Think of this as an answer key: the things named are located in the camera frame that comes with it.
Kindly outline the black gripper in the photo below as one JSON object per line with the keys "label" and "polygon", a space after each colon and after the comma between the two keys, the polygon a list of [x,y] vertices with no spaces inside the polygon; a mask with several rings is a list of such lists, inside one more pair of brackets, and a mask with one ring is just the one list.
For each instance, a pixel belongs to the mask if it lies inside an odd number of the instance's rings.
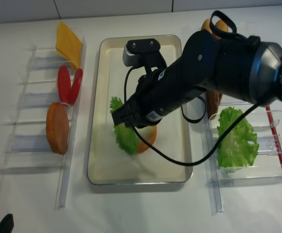
{"label": "black gripper", "polygon": [[114,125],[131,122],[135,127],[158,124],[180,107],[180,81],[175,69],[156,69],[138,80],[135,93],[111,115]]}

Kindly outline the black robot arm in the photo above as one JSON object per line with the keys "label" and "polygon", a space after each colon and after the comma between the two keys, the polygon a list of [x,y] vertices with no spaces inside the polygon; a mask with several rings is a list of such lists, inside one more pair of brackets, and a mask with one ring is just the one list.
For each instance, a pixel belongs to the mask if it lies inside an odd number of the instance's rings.
{"label": "black robot arm", "polygon": [[189,38],[182,55],[169,66],[159,50],[153,38],[127,42],[124,64],[144,67],[146,75],[126,104],[112,113],[115,125],[156,125],[207,90],[252,104],[271,93],[262,106],[282,101],[282,48],[277,43],[257,36],[216,39],[202,30]]}

